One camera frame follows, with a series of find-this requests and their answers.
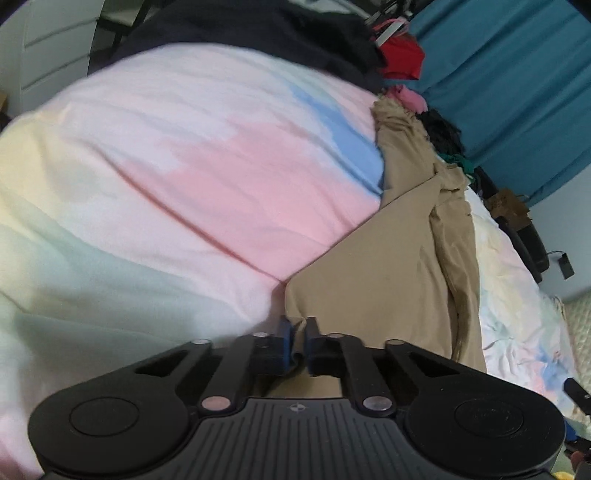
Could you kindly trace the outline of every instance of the wrinkled fabric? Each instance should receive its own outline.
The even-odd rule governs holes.
[[[379,100],[373,115],[385,162],[380,210],[290,280],[286,315],[316,317],[321,333],[369,347],[402,339],[486,371],[466,178],[437,158],[423,126],[396,101]],[[280,391],[318,393],[296,382]]]
[[[445,155],[464,155],[462,131],[434,108],[417,115],[429,135],[433,148]]]
[[[40,477],[27,419],[53,392],[194,338],[274,331],[287,280],[379,208],[375,98],[257,51],[177,44],[10,124],[0,476]]]
[[[170,43],[251,48],[378,93],[386,64],[355,14],[314,12],[288,0],[176,0],[140,25],[113,60]]]
[[[461,155],[447,155],[445,153],[440,153],[439,158],[447,163],[454,163],[455,165],[458,165],[463,170],[466,177],[470,179],[470,182],[474,181],[474,165],[466,157],[462,157]]]
[[[410,35],[390,37],[380,47],[386,59],[386,66],[381,70],[385,79],[418,80],[425,59],[425,52]]]
[[[386,97],[398,100],[406,110],[414,113],[423,113],[428,110],[425,99],[405,85],[391,86],[386,92]]]
[[[574,404],[562,385],[578,374],[563,312],[540,291],[476,193],[465,195],[476,233],[486,371],[538,392],[572,418]]]

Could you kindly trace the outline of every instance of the silver rivet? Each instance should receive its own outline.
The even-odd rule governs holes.
[[[209,411],[222,411],[232,405],[230,399],[226,397],[214,396],[204,398],[201,402],[201,406]]]
[[[392,406],[392,400],[386,397],[368,397],[363,401],[363,406],[368,410],[385,411]]]
[[[301,411],[304,411],[305,409],[306,409],[306,407],[299,402],[290,405],[290,410],[295,413],[299,413]]]

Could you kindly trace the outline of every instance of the white wall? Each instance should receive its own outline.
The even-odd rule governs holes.
[[[564,280],[551,255],[543,291],[563,300],[591,289],[591,166],[531,208],[530,216],[546,251],[568,253],[575,275]]]

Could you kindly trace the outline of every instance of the teal curtain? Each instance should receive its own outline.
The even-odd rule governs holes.
[[[405,82],[499,187],[539,202],[591,163],[591,23],[566,0],[435,0]]]

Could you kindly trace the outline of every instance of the green cloth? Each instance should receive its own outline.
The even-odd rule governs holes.
[[[447,163],[455,163],[456,165],[460,166],[466,177],[470,179],[470,183],[474,181],[474,164],[466,157],[462,157],[461,155],[457,154],[447,155],[445,153],[438,153],[437,155],[439,155],[439,157]]]

